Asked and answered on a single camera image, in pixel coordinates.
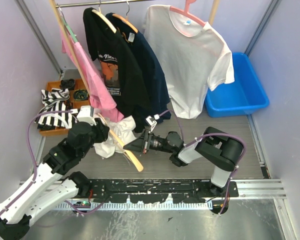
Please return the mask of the cream wooden hanger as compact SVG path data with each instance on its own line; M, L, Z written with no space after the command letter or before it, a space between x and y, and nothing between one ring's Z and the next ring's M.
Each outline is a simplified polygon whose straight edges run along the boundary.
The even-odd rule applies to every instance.
M109 127L109 133L105 142L94 144L95 153L104 159L112 157L115 153L123 154L136 167L138 172L142 172L144 167L138 158L130 150L123 149L124 145L136 139L133 133L136 127L134 118L128 116L119 122L112 122L100 113L96 116Z

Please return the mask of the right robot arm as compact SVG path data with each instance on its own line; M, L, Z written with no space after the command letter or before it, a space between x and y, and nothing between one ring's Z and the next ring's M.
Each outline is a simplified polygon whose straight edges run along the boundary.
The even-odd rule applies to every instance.
M227 184L245 154L246 146L239 137L208 127L203 135L188 144L175 131L170 131L163 138L144 130L123 149L143 154L149 150L170 153L169 159L177 167L205 158L214 165L209 191L213 196L221 197L227 191Z

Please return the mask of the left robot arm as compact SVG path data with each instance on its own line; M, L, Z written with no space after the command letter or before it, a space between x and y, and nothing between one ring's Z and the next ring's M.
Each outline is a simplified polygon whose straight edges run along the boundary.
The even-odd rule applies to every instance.
M49 150L32 176L0 203L0 237L3 240L22 239L39 218L59 203L89 195L91 182L80 171L66 177L55 189L45 191L78 165L94 144L108 139L109 127L99 118L94 121L93 124L75 123L67 137Z

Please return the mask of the pink t-shirt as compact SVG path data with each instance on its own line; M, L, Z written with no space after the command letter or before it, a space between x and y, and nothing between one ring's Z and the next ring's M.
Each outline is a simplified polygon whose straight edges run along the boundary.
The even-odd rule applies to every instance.
M103 117L109 118L112 122L117 123L124 119L124 115L117 109L115 100L108 92L99 70L81 44L71 40L71 45L74 48L82 73L89 85L90 105L95 109L99 109Z

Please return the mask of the black printed t-shirt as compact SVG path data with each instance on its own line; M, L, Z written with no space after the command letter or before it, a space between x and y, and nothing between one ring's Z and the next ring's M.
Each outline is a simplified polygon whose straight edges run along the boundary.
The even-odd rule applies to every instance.
M151 103L142 71L120 31L113 33L92 7L83 11L83 24L89 55L101 66L105 86L125 116L142 123L139 107L150 110Z

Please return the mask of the navy blue t-shirt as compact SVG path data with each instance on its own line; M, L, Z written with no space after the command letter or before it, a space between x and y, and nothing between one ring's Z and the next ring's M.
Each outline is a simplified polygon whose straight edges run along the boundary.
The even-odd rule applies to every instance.
M161 114L168 109L167 105L170 102L162 67L144 35L139 30L138 33L135 33L113 14L112 12L106 14L106 18L119 30L123 40L133 53L142 71L144 85L149 96L151 110L139 107L139 115L142 120L145 120L148 116Z

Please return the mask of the green hanger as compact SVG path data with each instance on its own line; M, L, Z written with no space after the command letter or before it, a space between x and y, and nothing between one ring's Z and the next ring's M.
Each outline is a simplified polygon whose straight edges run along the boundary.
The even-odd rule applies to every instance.
M66 29L67 29L69 35L71 36L72 40L73 40L75 43L77 43L77 42L78 42L77 36L73 33L72 29L71 29L70 26L67 24L67 22L66 22L66 20L65 20L65 18L64 18L63 16L61 17L61 20L62 20L64 26L66 27Z

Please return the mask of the white hanging t-shirt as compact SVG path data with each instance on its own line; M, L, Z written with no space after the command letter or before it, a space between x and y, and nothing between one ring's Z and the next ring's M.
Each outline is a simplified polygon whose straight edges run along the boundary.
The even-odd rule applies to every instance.
M147 8L143 35L164 72L179 118L197 118L208 91L235 81L232 52L209 22L200 25L169 5L156 4Z

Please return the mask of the wooden hanger under navy shirt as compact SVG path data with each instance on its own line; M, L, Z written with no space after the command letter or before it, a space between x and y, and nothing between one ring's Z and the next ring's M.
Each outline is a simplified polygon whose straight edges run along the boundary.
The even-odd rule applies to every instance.
M123 16L121 16L119 14L116 14L116 13L113 13L112 16L115 17L115 18L117 18L117 19L119 19L119 20L121 20L123 23L125 23L127 26L129 26L137 34L138 33L138 29L133 24L131 24L129 22L129 20L128 20L129 12L130 12L129 1L126 0L125 2L127 3L127 6L128 6L128 10L127 10L127 12L125 14L125 17L123 17Z

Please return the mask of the wooden hanger under black shirt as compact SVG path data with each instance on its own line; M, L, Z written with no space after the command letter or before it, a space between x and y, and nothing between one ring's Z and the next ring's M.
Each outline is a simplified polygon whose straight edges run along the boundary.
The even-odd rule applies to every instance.
M100 0L98 2L98 10L93 9L92 12L97 15L107 26L108 28L115 34L117 32L117 29L114 27L114 25L102 14L101 12L101 4L102 1Z

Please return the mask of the pink plastic hanger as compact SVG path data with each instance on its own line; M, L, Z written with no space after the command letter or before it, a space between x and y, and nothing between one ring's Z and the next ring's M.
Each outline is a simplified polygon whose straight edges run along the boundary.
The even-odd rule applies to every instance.
M195 16L195 15L193 15L189 12L190 5L195 3L195 2L196 2L196 0L186 0L184 9L179 9L177 7L174 7L174 6L170 6L169 10L171 12L175 12L175 13L178 13L182 16L185 16L185 17L189 18L190 20L196 22L200 26L204 27L206 23L203 20L201 20L200 18L198 18L197 16Z

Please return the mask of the orange wooden organizer tray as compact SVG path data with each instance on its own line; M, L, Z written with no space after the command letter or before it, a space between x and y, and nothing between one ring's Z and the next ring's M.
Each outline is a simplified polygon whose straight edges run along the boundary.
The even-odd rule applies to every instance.
M90 105L90 96L82 79L73 79L73 83L66 83L66 80L50 81L46 85L46 91L52 92L54 89L62 89L69 86L69 98L64 100L66 110L80 109L82 106ZM38 124L39 133L44 137L65 135L68 129L62 126L50 126L43 123Z

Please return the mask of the green black belt roll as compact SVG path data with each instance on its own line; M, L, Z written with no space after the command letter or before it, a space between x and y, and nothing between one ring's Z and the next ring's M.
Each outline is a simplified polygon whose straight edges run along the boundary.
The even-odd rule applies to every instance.
M87 101L89 99L89 94L86 89L78 89L73 93L73 99L77 102Z

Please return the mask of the blue plastic bin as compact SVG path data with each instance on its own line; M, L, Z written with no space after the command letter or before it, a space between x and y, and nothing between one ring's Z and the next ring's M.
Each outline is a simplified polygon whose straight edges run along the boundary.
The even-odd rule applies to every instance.
M268 96L248 58L241 52L232 54L234 82L208 91L207 113L212 118L251 115L269 105Z

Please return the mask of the wooden clothes rack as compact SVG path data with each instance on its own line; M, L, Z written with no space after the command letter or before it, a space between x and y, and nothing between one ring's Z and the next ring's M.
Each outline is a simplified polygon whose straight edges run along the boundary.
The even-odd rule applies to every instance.
M147 1L152 1L152 0L128 0L128 2L130 3L134 3L134 2L147 2ZM126 1L125 0L113 0L113 1L103 1L101 5L110 5L110 4L121 4L121 3L125 3ZM81 79L83 80L83 83L85 85L85 88L88 92L88 94L90 94L90 88L89 88L89 85L86 81L86 78L82 72L82 68L81 66L79 65L79 62L78 62L78 59L77 59L77 56L76 56L76 53L74 52L74 48L72 46L72 38L70 36L70 34L68 33L67 31L67 28L65 27L65 25L63 24L62 22L62 19L61 19L61 11L59 11L58 9L61 9L61 8L72 8L72 7L85 7L85 6L93 6L93 5L98 5L98 2L86 2L86 3L71 3L71 4L63 4L62 6L60 4L57 4L55 2L55 0L48 0L48 3L49 5L51 6L52 8L52 12L54 13L54 16L57 20L57 23L58 23L58 26L59 26L59 29L61 31L61 35L64 37L64 40L65 40L65 43L66 43L66 46L68 46L69 48L69 51L70 51L70 56L73 57L73 62L74 62L74 65L77 67L77 70L80 74L80 77ZM214 19L215 19L215 16L216 16L216 12L218 10L218 7L219 7L219 4L220 4L220 0L214 0L213 1L213 4L212 4L212 7L211 7L211 10L210 10L210 14L209 14L209 18L208 18L208 22L212 25L213 22L214 22Z

